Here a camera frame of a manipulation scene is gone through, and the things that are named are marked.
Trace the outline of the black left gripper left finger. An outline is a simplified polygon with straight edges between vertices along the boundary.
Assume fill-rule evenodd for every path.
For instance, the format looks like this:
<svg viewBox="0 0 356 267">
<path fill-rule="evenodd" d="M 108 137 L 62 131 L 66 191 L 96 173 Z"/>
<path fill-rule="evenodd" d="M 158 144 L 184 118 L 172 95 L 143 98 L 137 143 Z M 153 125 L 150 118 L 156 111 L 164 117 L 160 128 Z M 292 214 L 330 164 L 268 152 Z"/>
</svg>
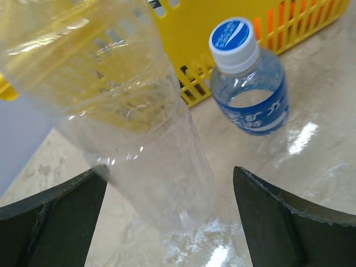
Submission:
<svg viewBox="0 0 356 267">
<path fill-rule="evenodd" d="M 1 207 L 1 266 L 84 266 L 108 168 L 99 165 Z"/>
</svg>

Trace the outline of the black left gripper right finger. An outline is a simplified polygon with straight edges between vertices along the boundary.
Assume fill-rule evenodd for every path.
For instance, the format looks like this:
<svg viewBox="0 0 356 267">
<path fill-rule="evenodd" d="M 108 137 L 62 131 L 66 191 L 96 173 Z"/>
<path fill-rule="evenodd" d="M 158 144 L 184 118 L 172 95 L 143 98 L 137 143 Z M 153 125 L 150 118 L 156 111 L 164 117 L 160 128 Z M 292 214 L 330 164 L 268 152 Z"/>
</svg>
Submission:
<svg viewBox="0 0 356 267">
<path fill-rule="evenodd" d="M 235 167 L 233 186 L 253 266 L 355 266 L 355 215 L 296 196 Z"/>
</svg>

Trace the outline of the blue label Pocari bottle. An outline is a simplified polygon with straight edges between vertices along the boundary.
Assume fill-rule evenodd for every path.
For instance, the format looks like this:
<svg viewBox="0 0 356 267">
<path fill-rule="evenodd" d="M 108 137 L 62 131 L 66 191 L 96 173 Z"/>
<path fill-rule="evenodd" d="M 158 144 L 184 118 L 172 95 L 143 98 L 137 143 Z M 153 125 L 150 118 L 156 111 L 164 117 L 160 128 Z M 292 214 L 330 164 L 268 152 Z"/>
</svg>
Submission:
<svg viewBox="0 0 356 267">
<path fill-rule="evenodd" d="M 272 134 L 288 119 L 285 68 L 270 50 L 262 48 L 257 62 L 243 73 L 228 75 L 214 68 L 210 91 L 225 117 L 249 135 Z"/>
</svg>

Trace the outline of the clear plastic bottle large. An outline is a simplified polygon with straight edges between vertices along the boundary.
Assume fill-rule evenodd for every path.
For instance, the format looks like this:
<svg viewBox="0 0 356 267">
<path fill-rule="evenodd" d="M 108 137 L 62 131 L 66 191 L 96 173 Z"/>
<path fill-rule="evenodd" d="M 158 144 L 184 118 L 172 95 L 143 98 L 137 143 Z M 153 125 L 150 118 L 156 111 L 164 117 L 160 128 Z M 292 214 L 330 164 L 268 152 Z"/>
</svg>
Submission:
<svg viewBox="0 0 356 267">
<path fill-rule="evenodd" d="M 214 177 L 146 1 L 2 1 L 1 72 L 148 224 L 210 216 Z"/>
</svg>

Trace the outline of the Pocari Sweat bottle cap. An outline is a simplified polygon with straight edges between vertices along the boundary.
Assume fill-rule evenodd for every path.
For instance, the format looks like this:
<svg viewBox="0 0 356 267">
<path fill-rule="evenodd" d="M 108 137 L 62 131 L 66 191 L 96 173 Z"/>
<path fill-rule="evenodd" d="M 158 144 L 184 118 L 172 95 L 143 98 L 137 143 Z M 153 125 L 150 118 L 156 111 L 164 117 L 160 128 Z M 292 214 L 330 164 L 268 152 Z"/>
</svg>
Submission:
<svg viewBox="0 0 356 267">
<path fill-rule="evenodd" d="M 209 49 L 218 69 L 227 74 L 247 71 L 260 54 L 254 27 L 243 17 L 229 18 L 217 25 L 209 37 Z"/>
</svg>

